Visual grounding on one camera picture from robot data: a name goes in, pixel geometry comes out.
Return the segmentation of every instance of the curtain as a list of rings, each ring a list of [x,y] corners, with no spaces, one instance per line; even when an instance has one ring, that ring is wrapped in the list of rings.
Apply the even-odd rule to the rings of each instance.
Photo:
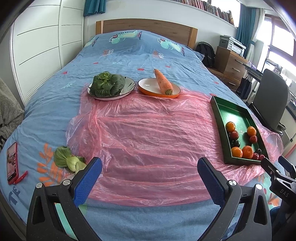
[[[249,52],[249,49],[250,49],[250,45],[254,44],[254,42],[252,42],[252,39],[253,39],[253,32],[256,24],[256,15],[257,15],[257,8],[246,7],[245,5],[241,4],[239,27],[237,30],[236,39],[240,41],[244,46],[246,46],[244,57],[247,56],[247,53]]]
[[[83,16],[106,12],[106,0],[86,0]]]
[[[257,8],[256,9],[256,20],[255,20],[255,26],[253,29],[253,33],[252,33],[252,38],[251,38],[251,44],[250,44],[250,48],[249,51],[247,53],[247,57],[246,59],[249,60],[250,62],[253,61],[253,57],[254,57],[254,44],[257,41],[257,36],[261,27],[261,24],[264,21],[264,17],[265,17],[265,10],[263,8]]]

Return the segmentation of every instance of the white plate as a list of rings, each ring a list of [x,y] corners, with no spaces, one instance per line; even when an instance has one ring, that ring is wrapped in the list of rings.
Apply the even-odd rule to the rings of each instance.
[[[164,95],[160,91],[160,88],[159,88],[156,78],[141,79],[138,82],[138,85],[140,87],[140,91],[146,95],[167,97],[167,98],[176,98],[180,94],[181,90],[178,86],[176,86],[172,82],[171,82],[171,84],[173,87],[173,94],[172,95]]]
[[[90,90],[90,87],[91,87],[92,83],[87,88],[87,93],[90,96],[92,96],[93,98],[97,99],[97,100],[110,101],[110,100],[118,100],[118,99],[121,99],[121,98],[127,96],[130,92],[132,92],[132,90],[136,86],[135,82],[131,78],[125,77],[125,79],[126,79],[126,84],[124,85],[124,87],[121,90],[120,94],[117,95],[117,96],[96,97],[96,96],[91,95],[89,93],[89,90]]]

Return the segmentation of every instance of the green tray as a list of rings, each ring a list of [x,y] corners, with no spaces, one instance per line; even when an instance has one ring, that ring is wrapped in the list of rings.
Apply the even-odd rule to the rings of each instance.
[[[245,158],[237,158],[231,155],[231,147],[228,139],[228,133],[225,129],[227,122],[232,121],[235,124],[236,130],[239,133],[240,148],[243,148],[246,145],[252,146],[253,150],[260,148],[262,154],[269,159],[267,151],[264,145],[264,142],[261,138],[260,132],[251,117],[248,110],[244,107],[236,105],[230,101],[224,100],[222,98],[213,96],[211,98],[211,105],[215,115],[215,119],[218,126],[218,131],[221,139],[223,158],[225,164],[232,165],[260,165],[261,161],[250,160]],[[252,126],[257,131],[257,143],[251,144],[249,141],[249,136],[247,135],[247,128]]]

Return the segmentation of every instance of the printer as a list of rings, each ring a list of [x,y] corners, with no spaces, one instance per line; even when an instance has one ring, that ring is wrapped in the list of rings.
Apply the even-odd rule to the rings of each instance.
[[[246,46],[244,46],[241,42],[227,35],[220,36],[219,46],[225,49],[232,50],[240,56],[244,55],[244,51],[246,49]]]

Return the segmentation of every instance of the teal curtain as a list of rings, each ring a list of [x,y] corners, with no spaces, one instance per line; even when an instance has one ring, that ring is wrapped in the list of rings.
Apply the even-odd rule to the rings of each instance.
[[[106,0],[86,0],[83,16],[106,12]]]
[[[252,34],[255,28],[257,14],[256,10],[257,8],[246,7],[245,5],[241,4],[239,27],[237,29],[236,39],[247,48],[244,52],[244,57],[247,56],[250,44],[254,44],[252,41]]]

